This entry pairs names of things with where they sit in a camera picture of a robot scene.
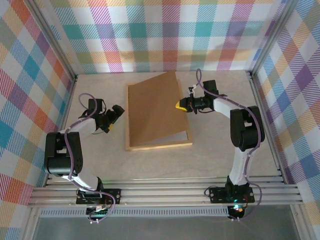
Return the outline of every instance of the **wooden board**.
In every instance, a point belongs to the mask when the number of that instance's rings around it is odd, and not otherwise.
[[[180,95],[180,99],[181,99],[183,97],[181,83],[178,79],[176,81],[178,83],[178,91],[179,91],[179,95]],[[186,133],[186,138],[187,138],[186,140],[178,140],[178,141],[172,140],[172,141],[170,141],[170,137],[164,137],[163,139],[167,140],[167,141],[163,141],[163,142],[159,142],[159,143],[155,143],[155,144],[142,143],[139,145],[131,145],[130,121],[129,121],[129,112],[130,112],[130,110],[129,110],[129,86],[132,86],[133,84],[134,83],[127,84],[127,86],[126,86],[127,111],[125,112],[125,149],[127,151],[137,151],[137,150],[162,149],[162,148],[173,148],[173,147],[192,145],[193,144],[192,136],[191,136],[191,132],[190,132],[190,128],[189,128],[188,119],[187,119],[186,114],[182,114],[182,121],[184,123],[186,123],[186,130],[183,131]],[[177,136],[177,133],[179,134],[179,132],[172,132],[172,133],[173,133],[172,135],[175,134],[176,136]]]

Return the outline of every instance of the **metal vent grille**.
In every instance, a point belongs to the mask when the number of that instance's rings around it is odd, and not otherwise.
[[[195,217],[212,216],[224,217],[228,215],[226,206],[203,207],[117,207],[110,217]],[[86,208],[44,208],[41,218],[76,218],[85,217]]]

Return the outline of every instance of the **plaid wall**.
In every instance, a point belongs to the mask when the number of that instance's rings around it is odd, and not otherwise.
[[[260,70],[281,161],[320,239],[320,0],[300,0]]]
[[[286,0],[37,2],[75,71],[95,74],[249,69]]]
[[[0,0],[0,240],[18,238],[71,81],[22,0]]]

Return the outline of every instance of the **purple cable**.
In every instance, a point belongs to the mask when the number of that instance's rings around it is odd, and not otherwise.
[[[249,114],[251,115],[251,117],[252,117],[252,119],[254,121],[254,124],[255,124],[255,126],[257,128],[258,142],[257,142],[256,146],[248,153],[248,156],[246,158],[246,161],[245,161],[245,164],[244,164],[244,178],[250,185],[256,186],[259,189],[260,194],[259,194],[259,201],[257,202],[257,204],[256,204],[255,208],[253,209],[253,211],[242,218],[242,219],[246,219],[247,217],[249,217],[250,215],[254,214],[258,210],[258,207],[259,207],[259,205],[261,204],[261,201],[262,201],[262,189],[261,189],[261,187],[258,184],[254,183],[254,182],[251,182],[247,177],[248,164],[249,164],[249,160],[250,160],[251,154],[255,150],[257,150],[257,148],[259,148],[260,144],[261,144],[261,129],[260,129],[258,120],[257,120],[256,116],[254,115],[254,113],[249,108],[247,108],[246,106],[243,106],[243,105],[237,103],[236,101],[233,101],[233,100],[231,100],[231,99],[229,99],[229,98],[227,98],[225,96],[220,96],[220,95],[214,94],[214,93],[208,91],[207,89],[205,89],[204,86],[202,86],[202,84],[201,84],[202,72],[201,72],[200,68],[198,68],[196,70],[195,77],[196,77],[197,85],[199,85],[200,88],[202,88],[202,90],[205,91],[207,94],[210,94],[210,95],[212,95],[214,97],[217,97],[217,98],[220,98],[220,99],[223,99],[223,100],[226,100],[229,103],[232,103],[232,104],[234,104],[234,105],[236,105],[236,106],[238,106],[238,107],[240,107],[242,109],[247,110],[249,112]]]
[[[106,218],[112,213],[112,211],[114,210],[115,205],[116,205],[116,199],[114,198],[114,196],[112,196],[111,194],[109,194],[109,193],[107,193],[107,192],[91,190],[91,189],[89,189],[89,188],[86,188],[86,187],[84,187],[84,186],[81,186],[79,183],[74,182],[74,181],[72,180],[72,174],[73,174],[73,172],[74,172],[74,167],[75,167],[75,160],[74,160],[74,155],[73,155],[72,150],[71,150],[71,146],[70,146],[69,141],[68,141],[68,138],[67,138],[67,134],[68,134],[68,132],[69,132],[73,127],[75,127],[75,126],[78,125],[79,123],[81,123],[81,122],[89,119],[93,114],[95,114],[95,112],[96,112],[97,109],[98,109],[98,103],[97,103],[96,98],[95,98],[94,96],[92,96],[90,93],[84,92],[84,93],[81,93],[81,94],[79,95],[78,100],[79,100],[80,104],[81,104],[85,109],[87,109],[87,108],[86,108],[86,106],[81,102],[81,99],[80,99],[81,96],[83,96],[83,95],[87,95],[87,96],[90,96],[91,98],[93,98],[94,103],[95,103],[95,107],[94,107],[93,112],[92,112],[90,115],[86,116],[85,118],[81,118],[80,120],[78,120],[78,121],[76,121],[75,123],[71,124],[71,126],[68,127],[68,128],[65,130],[65,132],[64,132],[65,145],[66,145],[66,148],[68,149],[68,152],[69,152],[69,155],[70,155],[70,173],[69,173],[69,175],[68,175],[68,179],[70,180],[71,183],[73,183],[73,185],[77,186],[77,187],[80,188],[80,189],[83,189],[84,191],[92,192],[92,193],[95,193],[95,194],[106,195],[106,196],[108,196],[108,197],[110,197],[110,198],[112,199],[113,204],[112,204],[111,209],[108,210],[108,213],[107,213],[103,218],[101,218],[100,220],[97,220],[97,221],[96,221],[97,223],[99,223],[99,222],[103,221],[104,219],[106,219]],[[91,215],[90,215],[90,214],[89,214],[89,220],[90,220],[91,222],[93,222],[93,220],[91,219]]]

